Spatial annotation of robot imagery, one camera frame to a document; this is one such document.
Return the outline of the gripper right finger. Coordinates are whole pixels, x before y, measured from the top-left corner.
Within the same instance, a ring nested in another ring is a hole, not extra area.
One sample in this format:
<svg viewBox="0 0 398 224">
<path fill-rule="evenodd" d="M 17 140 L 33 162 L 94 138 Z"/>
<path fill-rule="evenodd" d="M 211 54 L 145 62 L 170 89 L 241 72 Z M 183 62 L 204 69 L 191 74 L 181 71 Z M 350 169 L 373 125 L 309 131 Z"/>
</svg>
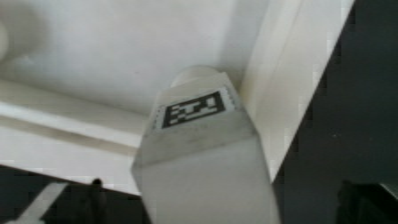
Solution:
<svg viewBox="0 0 398 224">
<path fill-rule="evenodd" d="M 398 224 L 398 184 L 343 182 L 335 224 Z"/>
</svg>

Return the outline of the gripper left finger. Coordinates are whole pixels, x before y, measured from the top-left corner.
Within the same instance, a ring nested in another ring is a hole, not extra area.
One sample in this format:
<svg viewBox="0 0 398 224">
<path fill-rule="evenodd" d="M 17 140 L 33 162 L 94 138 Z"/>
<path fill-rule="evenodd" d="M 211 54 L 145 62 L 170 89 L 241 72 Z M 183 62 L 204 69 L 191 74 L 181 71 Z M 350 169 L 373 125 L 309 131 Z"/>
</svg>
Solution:
<svg viewBox="0 0 398 224">
<path fill-rule="evenodd" d="M 106 224 L 101 180 L 88 184 L 51 182 L 10 224 Z"/>
</svg>

